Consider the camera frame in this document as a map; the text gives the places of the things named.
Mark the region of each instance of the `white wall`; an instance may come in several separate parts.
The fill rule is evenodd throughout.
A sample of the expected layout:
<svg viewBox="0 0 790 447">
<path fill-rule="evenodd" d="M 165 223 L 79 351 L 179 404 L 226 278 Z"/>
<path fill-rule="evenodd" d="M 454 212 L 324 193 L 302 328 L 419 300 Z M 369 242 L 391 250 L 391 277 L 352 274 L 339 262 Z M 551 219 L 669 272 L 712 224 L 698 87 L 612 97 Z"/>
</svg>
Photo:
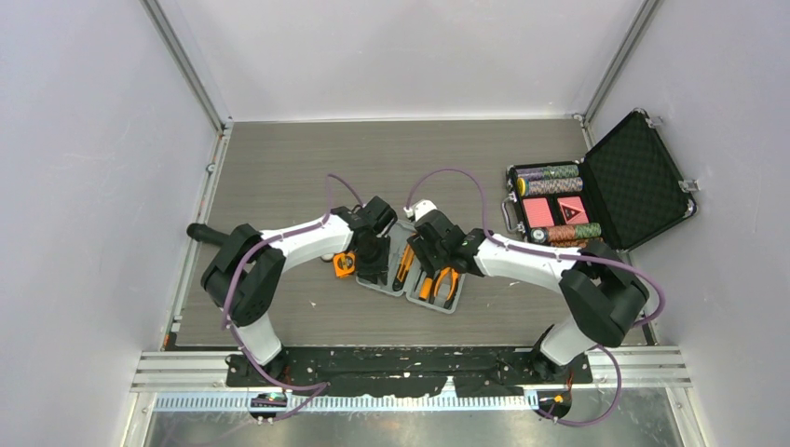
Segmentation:
<svg viewBox="0 0 790 447">
<path fill-rule="evenodd" d="M 177 3 L 230 114 L 255 121 L 581 112 L 641 2 Z"/>
<path fill-rule="evenodd" d="M 790 4 L 666 0 L 594 121 L 636 106 L 689 178 L 700 214 L 634 254 L 667 288 L 661 338 L 680 344 L 717 445 L 785 445 L 790 340 Z"/>
<path fill-rule="evenodd" d="M 117 441 L 215 137 L 138 0 L 3 2 L 0 433 Z"/>
</svg>

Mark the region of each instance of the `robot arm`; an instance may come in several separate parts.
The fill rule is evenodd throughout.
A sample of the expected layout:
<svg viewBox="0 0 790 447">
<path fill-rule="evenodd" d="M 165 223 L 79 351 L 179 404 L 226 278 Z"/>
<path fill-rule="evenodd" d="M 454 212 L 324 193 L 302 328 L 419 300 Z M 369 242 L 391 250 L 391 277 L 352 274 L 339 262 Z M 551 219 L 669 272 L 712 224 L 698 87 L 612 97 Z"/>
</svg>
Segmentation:
<svg viewBox="0 0 790 447">
<path fill-rule="evenodd" d="M 465 234 L 427 200 L 411 212 L 416 236 L 409 243 L 429 275 L 432 269 L 451 266 L 459 273 L 537 284 L 565 297 L 571 317 L 544 332 L 531 353 L 533 371 L 544 380 L 564 373 L 568 363 L 596 345 L 619 346 L 647 302 L 647 288 L 634 274 L 560 259 L 560 255 L 584 254 L 619 261 L 603 242 L 594 241 L 579 253 L 579 249 L 527 244 L 500 235 L 489 238 L 479 228 Z"/>
<path fill-rule="evenodd" d="M 280 275 L 324 254 L 354 250 L 358 268 L 373 272 L 375 277 L 388 263 L 389 238 L 384 234 L 396 220 L 392 207 L 376 196 L 364 207 L 333 209 L 321 225 L 322 219 L 317 219 L 290 228 L 258 232 L 244 224 L 230 235 L 223 235 L 206 225 L 192 224 L 187 234 L 195 240 L 221 246 L 200 280 L 200 285 L 220 308 L 244 254 L 261 240 L 274 238 L 250 259 L 254 265 L 241 274 L 228 314 L 255 360 L 266 365 L 282 349 L 268 316 Z"/>
</svg>

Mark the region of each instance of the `black handle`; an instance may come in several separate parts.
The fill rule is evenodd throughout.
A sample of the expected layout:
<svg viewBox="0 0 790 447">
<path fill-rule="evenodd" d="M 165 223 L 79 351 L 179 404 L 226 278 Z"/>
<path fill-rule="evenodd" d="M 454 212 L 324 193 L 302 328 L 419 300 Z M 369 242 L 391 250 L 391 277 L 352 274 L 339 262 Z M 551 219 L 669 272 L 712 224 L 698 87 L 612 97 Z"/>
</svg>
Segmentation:
<svg viewBox="0 0 790 447">
<path fill-rule="evenodd" d="M 217 231 L 204 223 L 191 223 L 186 227 L 186 234 L 196 240 L 206 244 L 216 245 L 222 247 L 228 238 L 228 235 L 221 231 Z"/>
</svg>

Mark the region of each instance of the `stack of poker chips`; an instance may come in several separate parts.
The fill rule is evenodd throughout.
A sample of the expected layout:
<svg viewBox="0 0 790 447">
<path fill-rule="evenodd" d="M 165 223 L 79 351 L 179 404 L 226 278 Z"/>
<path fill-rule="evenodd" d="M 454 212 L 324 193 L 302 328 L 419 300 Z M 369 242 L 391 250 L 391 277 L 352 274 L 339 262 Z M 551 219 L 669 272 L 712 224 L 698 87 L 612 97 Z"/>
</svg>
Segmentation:
<svg viewBox="0 0 790 447">
<path fill-rule="evenodd" d="M 577 193 L 584 187 L 581 177 L 570 179 L 535 180 L 526 182 L 523 178 L 518 179 L 519 195 L 527 196 L 546 196 L 548 194 Z"/>
<path fill-rule="evenodd" d="M 579 176 L 579 167 L 577 165 L 562 165 L 517 169 L 516 175 L 527 182 L 549 179 L 570 179 Z"/>
<path fill-rule="evenodd" d="M 581 191 L 584 186 L 577 165 L 517 169 L 516 175 L 521 197 L 575 193 Z"/>
<path fill-rule="evenodd" d="M 580 249 L 587 248 L 590 245 L 590 242 L 593 240 L 601 240 L 600 237 L 593 237 L 591 239 L 579 239 L 579 240 L 558 240 L 556 242 L 552 242 L 552 247 L 579 247 Z"/>
<path fill-rule="evenodd" d="M 557 242 L 565 240 L 589 239 L 601 236 L 599 223 L 582 223 L 579 225 L 560 225 L 533 228 L 530 236 L 535 243 Z"/>
</svg>

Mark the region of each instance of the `orange tool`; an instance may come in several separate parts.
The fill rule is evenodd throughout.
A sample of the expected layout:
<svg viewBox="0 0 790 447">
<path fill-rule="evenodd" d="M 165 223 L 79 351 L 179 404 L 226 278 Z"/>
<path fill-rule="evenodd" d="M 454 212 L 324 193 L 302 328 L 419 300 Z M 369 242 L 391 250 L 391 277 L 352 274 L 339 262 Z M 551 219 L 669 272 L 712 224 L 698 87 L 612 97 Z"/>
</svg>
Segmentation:
<svg viewBox="0 0 790 447">
<path fill-rule="evenodd" d="M 447 267 L 439 273 L 439 277 L 433 282 L 433 292 L 430 294 L 429 300 L 429 303 L 433 304 L 433 299 L 439 293 L 439 288 L 442 286 L 442 282 L 447 278 L 448 275 L 450 276 L 450 291 L 447 293 L 447 298 L 444 299 L 443 307 L 445 309 L 449 309 L 453 305 L 453 300 L 456 299 L 458 282 L 461 279 L 461 275 L 455 269 Z"/>
<path fill-rule="evenodd" d="M 409 269 L 412 268 L 412 263 L 415 260 L 415 251 L 412 246 L 406 244 L 406 250 L 403 251 L 401 264 L 398 266 L 398 273 L 395 274 L 395 280 L 392 281 L 392 290 L 400 291 L 403 289 L 403 282 L 406 280 L 406 275 L 409 274 Z"/>
<path fill-rule="evenodd" d="M 429 278 L 428 274 L 425 274 L 425 280 L 422 283 L 422 289 L 420 289 L 420 300 L 428 301 L 429 303 L 433 304 L 433 296 L 430 294 L 432 291 L 433 286 L 433 278 Z"/>
<path fill-rule="evenodd" d="M 338 278 L 349 277 L 356 270 L 356 256 L 354 253 L 337 253 L 332 261 L 334 265 L 334 275 Z"/>
</svg>

